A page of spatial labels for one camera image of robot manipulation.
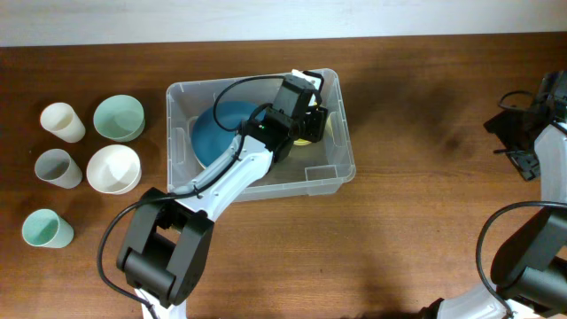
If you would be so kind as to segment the white bowl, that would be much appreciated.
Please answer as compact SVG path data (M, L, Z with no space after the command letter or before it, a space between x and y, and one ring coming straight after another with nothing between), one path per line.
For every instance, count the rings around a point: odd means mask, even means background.
M112 144L97 151L87 165L87 180L96 191L120 195L132 191L142 177L137 153L126 145Z

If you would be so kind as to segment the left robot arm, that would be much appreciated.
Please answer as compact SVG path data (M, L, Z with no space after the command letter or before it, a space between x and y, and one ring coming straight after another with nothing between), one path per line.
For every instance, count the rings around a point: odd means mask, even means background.
M170 193L149 189L119 213L134 216L116 266L135 289L146 318L180 316L203 274L214 223L252 183L290 153L295 141L322 139L328 111L323 77L309 71L281 76L273 102L258 106L231 129L229 148L193 181Z

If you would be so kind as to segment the yellow bowl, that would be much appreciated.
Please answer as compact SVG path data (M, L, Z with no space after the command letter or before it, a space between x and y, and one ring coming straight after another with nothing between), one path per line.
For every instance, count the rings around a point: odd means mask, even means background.
M323 105L310 105L299 123L299 135L294 144L304 146L320 142L326 129L329 113L329 109Z

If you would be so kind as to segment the clear plastic storage container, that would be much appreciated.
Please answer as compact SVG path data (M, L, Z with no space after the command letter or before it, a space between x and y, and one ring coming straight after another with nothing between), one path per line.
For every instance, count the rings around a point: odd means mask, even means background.
M329 68L316 72L323 78L322 106L329 111L322 140L293 146L286 159L240 194L239 201L332 194L354 178L356 166L338 75ZM194 124L213 106L218 94L235 81L175 82L167 88L169 191L190 183L205 169L206 163L196 156L191 142Z

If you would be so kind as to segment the dark blue plate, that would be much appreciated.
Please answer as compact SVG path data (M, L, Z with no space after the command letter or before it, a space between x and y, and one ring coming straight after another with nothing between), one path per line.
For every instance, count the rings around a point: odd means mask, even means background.
M227 101L217 105L217 119L225 128L234 128L241 121L248 120L258 106L250 102ZM213 108L201 113L191 132L191 144L202 167L207 167L220 157L230 146L235 132L228 132L214 120Z

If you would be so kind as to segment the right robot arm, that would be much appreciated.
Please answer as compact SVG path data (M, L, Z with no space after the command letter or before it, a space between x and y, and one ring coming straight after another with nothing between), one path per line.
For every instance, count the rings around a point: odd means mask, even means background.
M479 233L475 262L480 284L463 295L439 299L421 318L550 318L566 312L566 73L546 74L526 108L498 102L501 113L484 125L526 181L540 179L541 198L510 204L492 214ZM537 213L482 267L485 236L495 220L518 208Z

